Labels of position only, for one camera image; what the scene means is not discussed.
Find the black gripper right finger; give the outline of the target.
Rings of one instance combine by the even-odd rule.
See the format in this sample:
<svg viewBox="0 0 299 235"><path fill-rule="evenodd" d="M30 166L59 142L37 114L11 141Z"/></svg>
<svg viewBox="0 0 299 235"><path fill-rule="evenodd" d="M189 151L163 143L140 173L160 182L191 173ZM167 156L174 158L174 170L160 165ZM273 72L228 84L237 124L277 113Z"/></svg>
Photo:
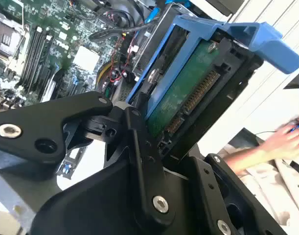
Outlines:
<svg viewBox="0 0 299 235"><path fill-rule="evenodd" d="M176 207L166 235L283 235L285 231L216 154L164 157Z"/></svg>

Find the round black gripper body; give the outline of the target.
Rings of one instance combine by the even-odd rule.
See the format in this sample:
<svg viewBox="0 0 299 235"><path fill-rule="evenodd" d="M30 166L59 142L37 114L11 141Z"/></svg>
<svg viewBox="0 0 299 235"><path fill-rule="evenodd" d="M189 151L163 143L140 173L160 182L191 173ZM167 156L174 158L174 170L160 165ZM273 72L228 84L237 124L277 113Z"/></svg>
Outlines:
<svg viewBox="0 0 299 235"><path fill-rule="evenodd" d="M199 235L188 180L165 170L175 218L163 235ZM31 235L159 235L136 223L129 166L119 161L51 197L37 212Z"/></svg>

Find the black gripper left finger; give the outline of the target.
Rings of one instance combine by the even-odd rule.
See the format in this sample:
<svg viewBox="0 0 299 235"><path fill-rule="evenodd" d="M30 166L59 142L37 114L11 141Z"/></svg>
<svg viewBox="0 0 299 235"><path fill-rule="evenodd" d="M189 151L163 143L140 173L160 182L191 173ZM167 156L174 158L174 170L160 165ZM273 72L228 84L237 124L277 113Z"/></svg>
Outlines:
<svg viewBox="0 0 299 235"><path fill-rule="evenodd" d="M168 228L174 211L157 148L134 107L88 92L0 112L0 170L29 180L52 177L68 150L100 139L107 167L126 160L136 223Z"/></svg>

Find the person's hand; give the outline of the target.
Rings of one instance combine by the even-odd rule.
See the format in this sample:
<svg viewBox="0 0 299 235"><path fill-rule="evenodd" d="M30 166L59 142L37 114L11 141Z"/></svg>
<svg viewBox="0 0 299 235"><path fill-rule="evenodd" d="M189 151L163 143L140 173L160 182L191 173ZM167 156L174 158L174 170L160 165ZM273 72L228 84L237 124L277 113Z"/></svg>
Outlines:
<svg viewBox="0 0 299 235"><path fill-rule="evenodd" d="M264 160L286 159L299 157L299 118L281 126L257 149L258 155Z"/></svg>

